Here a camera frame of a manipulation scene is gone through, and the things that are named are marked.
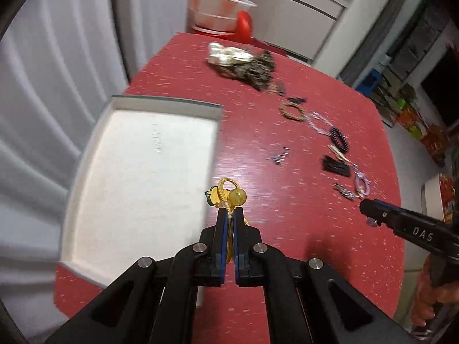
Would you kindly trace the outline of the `right hand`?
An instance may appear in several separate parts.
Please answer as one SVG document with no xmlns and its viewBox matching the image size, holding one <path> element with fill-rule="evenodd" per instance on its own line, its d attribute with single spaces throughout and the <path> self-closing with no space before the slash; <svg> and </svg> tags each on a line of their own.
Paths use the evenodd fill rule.
<svg viewBox="0 0 459 344">
<path fill-rule="evenodd" d="M 436 316 L 433 306 L 436 302 L 441 304 L 458 303 L 458 281 L 444 284 L 441 287 L 433 287 L 430 279 L 432 255 L 425 260 L 423 270 L 419 274 L 417 290 L 412 308 L 412 324 L 424 327 L 428 320 Z"/>
</svg>

